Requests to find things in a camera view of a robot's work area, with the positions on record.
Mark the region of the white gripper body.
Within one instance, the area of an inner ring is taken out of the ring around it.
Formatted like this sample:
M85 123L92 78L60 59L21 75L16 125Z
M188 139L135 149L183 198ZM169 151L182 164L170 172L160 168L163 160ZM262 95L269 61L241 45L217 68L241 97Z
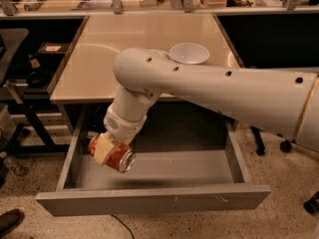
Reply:
M112 142L129 145L142 129L146 119L146 115L143 115L138 121L122 119L116 114L114 106L110 105L104 117L104 126L107 130L106 137Z

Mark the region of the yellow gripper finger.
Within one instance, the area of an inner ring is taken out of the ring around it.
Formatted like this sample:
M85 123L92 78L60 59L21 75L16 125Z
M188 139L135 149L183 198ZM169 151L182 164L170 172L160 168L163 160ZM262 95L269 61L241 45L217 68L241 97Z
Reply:
M94 159L103 165L109 157L118 149L120 143L115 140L108 132L101 133L95 143Z

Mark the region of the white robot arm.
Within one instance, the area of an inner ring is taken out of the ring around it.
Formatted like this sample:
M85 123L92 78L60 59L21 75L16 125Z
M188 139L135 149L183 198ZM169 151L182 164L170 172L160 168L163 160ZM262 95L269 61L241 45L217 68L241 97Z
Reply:
M90 144L99 164L130 168L129 143L162 94L319 149L316 73L183 65L163 51L142 48L119 52L113 72L120 87L104 118L107 131Z

